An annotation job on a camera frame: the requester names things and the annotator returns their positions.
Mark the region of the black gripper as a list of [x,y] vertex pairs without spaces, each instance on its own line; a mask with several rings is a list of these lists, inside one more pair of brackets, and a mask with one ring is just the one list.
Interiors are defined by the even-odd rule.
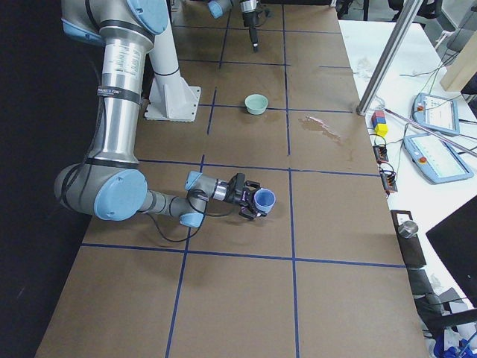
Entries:
[[[245,181],[244,173],[237,173],[227,183],[227,190],[224,202],[244,206],[246,204],[246,191],[256,191],[261,189],[261,184],[252,180]],[[241,207],[238,214],[248,220],[266,217],[267,213],[252,207]]]
[[259,50],[259,38],[256,27],[258,26],[258,14],[256,11],[242,13],[244,27],[249,28],[249,37],[254,52]]

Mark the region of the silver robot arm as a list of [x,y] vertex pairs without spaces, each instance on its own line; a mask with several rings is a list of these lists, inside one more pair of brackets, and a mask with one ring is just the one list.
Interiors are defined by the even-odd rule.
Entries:
[[[106,221],[144,213],[174,217],[187,227],[200,227],[212,199],[238,206],[248,219],[271,211],[274,194],[242,173],[221,180],[190,172],[186,196],[177,197],[150,189],[139,171],[134,145],[140,110],[150,120],[192,122],[201,93],[180,74],[165,1],[63,1],[62,22],[69,37],[104,48],[95,135],[83,161],[57,176],[54,193],[62,205]],[[146,63],[154,79],[144,106]]]
[[250,42],[254,52],[259,50],[259,38],[257,28],[259,25],[259,2],[256,0],[211,0],[207,2],[207,7],[214,19],[222,17],[227,11],[239,6],[244,27],[249,31]]

